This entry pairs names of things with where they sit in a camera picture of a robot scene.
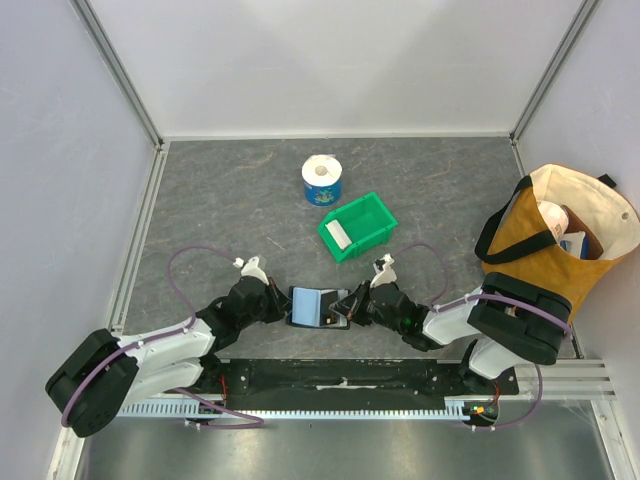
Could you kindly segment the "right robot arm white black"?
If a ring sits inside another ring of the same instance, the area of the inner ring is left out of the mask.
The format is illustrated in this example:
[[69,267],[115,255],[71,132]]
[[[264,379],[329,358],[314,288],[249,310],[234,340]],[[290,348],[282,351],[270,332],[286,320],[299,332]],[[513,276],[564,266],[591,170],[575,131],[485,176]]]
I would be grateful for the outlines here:
[[413,302],[394,282],[365,281],[330,310],[362,326],[390,329],[420,351],[476,335],[457,371],[460,386],[473,394],[518,364],[553,365],[572,335],[568,300],[498,272],[463,297],[432,306]]

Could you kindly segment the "mustard canvas tote bag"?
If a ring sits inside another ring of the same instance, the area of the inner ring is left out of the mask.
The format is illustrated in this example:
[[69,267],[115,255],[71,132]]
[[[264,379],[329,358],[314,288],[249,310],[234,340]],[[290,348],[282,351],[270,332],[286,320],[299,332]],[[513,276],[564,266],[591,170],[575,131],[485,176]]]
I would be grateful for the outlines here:
[[568,300],[573,319],[599,280],[639,247],[639,216],[606,175],[545,164],[523,177],[475,246],[502,273]]

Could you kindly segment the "green plastic bin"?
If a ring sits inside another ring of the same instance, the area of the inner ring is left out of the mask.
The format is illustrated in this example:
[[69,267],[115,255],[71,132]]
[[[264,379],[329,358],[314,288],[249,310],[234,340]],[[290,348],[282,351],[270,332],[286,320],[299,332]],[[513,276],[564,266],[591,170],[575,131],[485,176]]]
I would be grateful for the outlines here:
[[[325,225],[338,220],[352,244],[341,251],[331,238]],[[317,227],[317,232],[337,263],[354,259],[365,251],[386,244],[399,222],[375,193],[370,192],[342,207],[329,212]]]

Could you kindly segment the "stack of white cards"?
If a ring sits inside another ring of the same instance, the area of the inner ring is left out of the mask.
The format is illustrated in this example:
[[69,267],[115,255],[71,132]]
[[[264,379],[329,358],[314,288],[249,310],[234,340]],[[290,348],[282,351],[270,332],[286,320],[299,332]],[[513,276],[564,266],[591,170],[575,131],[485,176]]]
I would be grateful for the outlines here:
[[338,220],[328,222],[325,228],[341,251],[344,251],[352,244],[350,237]]

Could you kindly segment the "right aluminium frame post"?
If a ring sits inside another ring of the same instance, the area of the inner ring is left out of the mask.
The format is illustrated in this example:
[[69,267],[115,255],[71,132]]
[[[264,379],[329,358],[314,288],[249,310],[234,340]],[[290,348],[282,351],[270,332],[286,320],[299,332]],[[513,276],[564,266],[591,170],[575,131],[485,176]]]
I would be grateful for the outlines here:
[[583,0],[580,2],[533,92],[509,133],[509,139],[513,147],[516,147],[524,136],[600,3],[600,0]]

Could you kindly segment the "light blue card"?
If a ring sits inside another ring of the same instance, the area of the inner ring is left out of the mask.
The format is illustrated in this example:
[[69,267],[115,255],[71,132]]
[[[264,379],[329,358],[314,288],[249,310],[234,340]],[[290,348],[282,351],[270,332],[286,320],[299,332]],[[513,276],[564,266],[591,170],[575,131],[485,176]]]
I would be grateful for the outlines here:
[[297,326],[319,328],[321,292],[303,287],[293,288],[291,323]]

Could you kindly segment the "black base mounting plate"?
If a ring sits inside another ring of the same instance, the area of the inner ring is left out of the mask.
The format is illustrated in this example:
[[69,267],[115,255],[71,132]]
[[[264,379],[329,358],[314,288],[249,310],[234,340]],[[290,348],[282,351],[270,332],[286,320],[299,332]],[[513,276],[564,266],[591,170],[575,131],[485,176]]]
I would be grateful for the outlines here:
[[422,391],[434,396],[514,396],[515,370],[496,380],[465,379],[462,365],[434,359],[231,359],[214,361],[189,388],[194,393],[243,396],[293,390],[320,392],[359,387],[385,392]]

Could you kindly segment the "black leather card holder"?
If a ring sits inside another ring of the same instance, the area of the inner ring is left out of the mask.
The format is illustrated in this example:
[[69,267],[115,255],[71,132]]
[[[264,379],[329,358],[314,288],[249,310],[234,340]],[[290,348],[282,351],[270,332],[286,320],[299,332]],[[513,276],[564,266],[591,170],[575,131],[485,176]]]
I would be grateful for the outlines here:
[[307,329],[347,330],[349,321],[330,306],[350,294],[348,289],[314,289],[299,286],[289,288],[291,300],[286,324]]

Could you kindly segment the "toilet paper roll blue wrapper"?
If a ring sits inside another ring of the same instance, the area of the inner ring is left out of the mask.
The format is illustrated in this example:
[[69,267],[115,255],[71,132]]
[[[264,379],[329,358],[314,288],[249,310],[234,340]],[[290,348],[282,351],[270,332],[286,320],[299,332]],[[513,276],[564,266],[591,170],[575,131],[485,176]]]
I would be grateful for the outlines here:
[[301,168],[306,200],[318,207],[335,204],[342,193],[342,173],[342,165],[334,156],[311,155]]

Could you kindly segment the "items inside tote bag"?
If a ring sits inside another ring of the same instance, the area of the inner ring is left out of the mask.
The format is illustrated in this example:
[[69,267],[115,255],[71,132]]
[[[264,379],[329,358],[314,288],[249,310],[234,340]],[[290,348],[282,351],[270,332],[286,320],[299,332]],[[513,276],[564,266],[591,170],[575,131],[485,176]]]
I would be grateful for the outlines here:
[[538,201],[537,207],[556,242],[566,253],[581,260],[597,260],[603,255],[601,242],[568,206]]

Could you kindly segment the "black VIP card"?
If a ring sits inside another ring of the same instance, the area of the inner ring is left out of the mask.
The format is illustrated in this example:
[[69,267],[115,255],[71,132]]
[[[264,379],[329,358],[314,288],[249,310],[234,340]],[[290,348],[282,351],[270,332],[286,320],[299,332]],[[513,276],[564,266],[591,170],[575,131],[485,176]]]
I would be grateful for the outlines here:
[[320,298],[320,321],[322,325],[332,325],[339,322],[339,315],[335,313],[331,306],[340,300],[338,290],[323,292]]

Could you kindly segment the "left aluminium frame post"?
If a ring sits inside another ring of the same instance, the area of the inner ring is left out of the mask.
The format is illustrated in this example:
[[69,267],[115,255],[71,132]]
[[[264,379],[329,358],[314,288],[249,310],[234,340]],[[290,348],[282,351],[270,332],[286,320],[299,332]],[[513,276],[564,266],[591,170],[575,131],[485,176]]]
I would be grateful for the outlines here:
[[128,75],[123,62],[116,52],[91,2],[87,0],[70,0],[69,3],[79,16],[79,19],[87,30],[87,33],[144,133],[155,148],[161,148],[164,140]]

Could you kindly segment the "aluminium frame post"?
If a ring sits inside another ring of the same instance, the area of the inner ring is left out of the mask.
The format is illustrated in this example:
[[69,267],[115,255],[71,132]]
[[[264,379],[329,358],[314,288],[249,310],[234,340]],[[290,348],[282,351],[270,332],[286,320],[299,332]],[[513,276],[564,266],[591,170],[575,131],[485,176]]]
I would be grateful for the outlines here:
[[600,0],[583,0],[580,2],[533,92],[509,133],[509,139],[513,147],[516,147],[524,136],[600,3]]
[[87,0],[70,0],[69,3],[79,16],[79,19],[87,30],[87,33],[144,133],[155,148],[161,148],[164,140],[128,75],[123,62],[116,52],[91,2]]

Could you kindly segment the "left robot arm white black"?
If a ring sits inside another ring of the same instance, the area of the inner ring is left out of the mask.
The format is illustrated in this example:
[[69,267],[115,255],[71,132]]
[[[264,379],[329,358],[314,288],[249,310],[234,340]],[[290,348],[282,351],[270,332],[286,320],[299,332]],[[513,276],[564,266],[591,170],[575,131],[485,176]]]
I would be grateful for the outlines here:
[[277,322],[290,310],[271,277],[243,277],[227,295],[173,326],[124,337],[92,332],[49,378],[45,392],[64,427],[80,438],[92,436],[123,407],[155,394],[189,386],[212,391],[220,380],[215,353],[252,324]]

